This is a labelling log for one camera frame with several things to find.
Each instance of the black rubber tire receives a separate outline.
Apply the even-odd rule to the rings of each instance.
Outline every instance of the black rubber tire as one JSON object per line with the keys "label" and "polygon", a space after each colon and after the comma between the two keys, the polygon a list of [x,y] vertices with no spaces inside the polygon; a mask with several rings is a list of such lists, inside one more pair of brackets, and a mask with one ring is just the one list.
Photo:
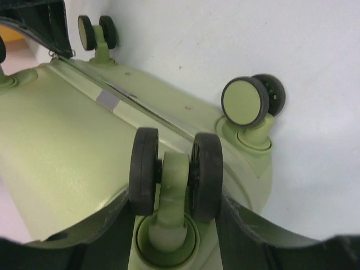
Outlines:
{"label": "black rubber tire", "polygon": [[129,172],[129,202],[135,215],[148,216],[154,212],[156,183],[160,182],[161,177],[158,151],[159,131],[155,128],[139,128],[134,139]]}
{"label": "black rubber tire", "polygon": [[6,59],[6,47],[4,40],[0,36],[0,64],[2,64]]}
{"label": "black rubber tire", "polygon": [[[259,114],[257,115],[257,117],[250,122],[249,124],[240,124],[235,122],[233,119],[231,119],[231,117],[226,113],[226,108],[224,106],[224,95],[226,93],[227,88],[234,82],[239,81],[239,80],[243,80],[245,82],[251,83],[254,88],[258,91],[259,94],[259,98],[260,98],[260,109],[259,109]],[[222,110],[224,112],[224,115],[226,116],[226,118],[232,122],[233,124],[238,125],[239,127],[242,128],[250,128],[250,127],[254,127],[257,124],[259,124],[266,116],[266,113],[269,110],[269,95],[267,94],[266,88],[265,86],[257,79],[252,78],[252,77],[248,77],[248,76],[242,76],[242,77],[237,77],[235,79],[232,79],[230,82],[228,82],[225,87],[224,90],[221,94],[221,107]]]}
{"label": "black rubber tire", "polygon": [[188,186],[191,217],[200,222],[212,221],[220,210],[223,186],[223,154],[216,134],[196,134]]}
{"label": "black rubber tire", "polygon": [[[84,26],[85,39],[80,32],[80,23],[82,23],[82,25]],[[80,40],[84,50],[92,51],[93,49],[95,49],[96,48],[95,32],[94,32],[94,28],[92,27],[90,18],[88,16],[80,15],[78,17],[78,29],[79,29]]]}
{"label": "black rubber tire", "polygon": [[99,24],[103,31],[103,37],[107,43],[107,47],[111,50],[116,47],[117,34],[114,21],[110,16],[101,16]]}
{"label": "black rubber tire", "polygon": [[269,95],[269,110],[273,116],[278,115],[284,108],[286,101],[285,88],[281,81],[270,74],[257,74],[253,78],[259,80],[266,88]]}

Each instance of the circular wheel recess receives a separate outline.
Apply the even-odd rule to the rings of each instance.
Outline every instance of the circular wheel recess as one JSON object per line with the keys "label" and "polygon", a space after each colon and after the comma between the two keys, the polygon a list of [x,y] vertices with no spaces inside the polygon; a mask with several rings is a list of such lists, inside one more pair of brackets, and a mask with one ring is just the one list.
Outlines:
{"label": "circular wheel recess", "polygon": [[281,81],[270,74],[257,74],[253,78],[264,84],[268,92],[270,103],[268,112],[273,116],[278,115],[284,108],[286,100],[285,89]]}
{"label": "circular wheel recess", "polygon": [[238,77],[225,86],[221,107],[229,121],[241,127],[253,127],[265,118],[269,110],[269,95],[259,80]]}
{"label": "circular wheel recess", "polygon": [[196,134],[188,181],[191,216],[201,222],[212,221],[220,210],[223,185],[223,154],[216,134]]}
{"label": "circular wheel recess", "polygon": [[92,51],[96,47],[95,32],[88,16],[78,17],[80,40],[85,51]]}
{"label": "circular wheel recess", "polygon": [[152,215],[154,212],[156,183],[161,179],[158,150],[159,131],[139,128],[134,139],[129,174],[129,202],[135,215]]}
{"label": "circular wheel recess", "polygon": [[103,37],[107,43],[108,48],[114,49],[116,47],[116,27],[110,16],[101,16],[99,24],[103,31]]}
{"label": "circular wheel recess", "polygon": [[6,47],[4,40],[0,36],[0,64],[5,61],[5,58],[6,58]]}

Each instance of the gray tape patch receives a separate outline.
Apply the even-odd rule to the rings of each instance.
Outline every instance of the gray tape patch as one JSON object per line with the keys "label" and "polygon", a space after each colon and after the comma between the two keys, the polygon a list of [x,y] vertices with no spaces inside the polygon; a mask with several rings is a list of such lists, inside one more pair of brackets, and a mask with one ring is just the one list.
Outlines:
{"label": "gray tape patch", "polygon": [[96,102],[106,108],[109,111],[113,111],[119,104],[120,99],[112,93],[102,90],[99,96],[96,98]]}

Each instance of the orange object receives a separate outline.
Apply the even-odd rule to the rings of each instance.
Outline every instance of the orange object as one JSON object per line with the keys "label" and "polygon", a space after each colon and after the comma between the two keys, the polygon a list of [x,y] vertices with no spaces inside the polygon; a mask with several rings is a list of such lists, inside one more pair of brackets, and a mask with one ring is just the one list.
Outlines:
{"label": "orange object", "polygon": [[0,26],[0,36],[4,42],[17,41],[24,38],[19,32],[5,26]]}

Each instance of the white wall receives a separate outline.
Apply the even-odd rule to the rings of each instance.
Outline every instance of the white wall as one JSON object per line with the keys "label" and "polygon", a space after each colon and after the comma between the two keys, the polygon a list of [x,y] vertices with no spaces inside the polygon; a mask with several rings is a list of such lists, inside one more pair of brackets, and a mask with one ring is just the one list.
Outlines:
{"label": "white wall", "polygon": [[[357,0],[65,0],[77,16],[114,19],[121,63],[219,105],[239,75],[271,73],[287,89],[272,138],[264,216],[305,235],[360,233],[360,2]],[[48,59],[39,50],[38,61]]]}

